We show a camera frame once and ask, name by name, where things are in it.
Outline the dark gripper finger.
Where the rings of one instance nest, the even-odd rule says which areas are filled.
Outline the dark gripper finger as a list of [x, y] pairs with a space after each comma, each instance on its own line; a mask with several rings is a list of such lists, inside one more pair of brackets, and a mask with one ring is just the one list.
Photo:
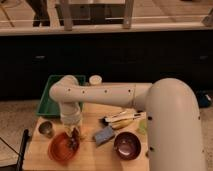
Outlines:
[[70, 130], [69, 137], [70, 138], [78, 138], [80, 136], [80, 132], [77, 127], [73, 127]]

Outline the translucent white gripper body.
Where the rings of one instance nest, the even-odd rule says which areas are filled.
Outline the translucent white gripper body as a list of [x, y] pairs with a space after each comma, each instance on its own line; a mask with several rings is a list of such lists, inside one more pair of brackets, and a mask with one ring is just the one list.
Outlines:
[[65, 125], [78, 125], [82, 119], [78, 103], [60, 103], [60, 118]]

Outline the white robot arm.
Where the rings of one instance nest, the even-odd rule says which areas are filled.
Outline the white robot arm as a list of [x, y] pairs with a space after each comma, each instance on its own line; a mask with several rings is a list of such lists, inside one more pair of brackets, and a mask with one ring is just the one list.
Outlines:
[[198, 102], [179, 79], [81, 86], [67, 75], [51, 86], [49, 95], [63, 115], [74, 111], [75, 102], [144, 111], [150, 171], [206, 171]]

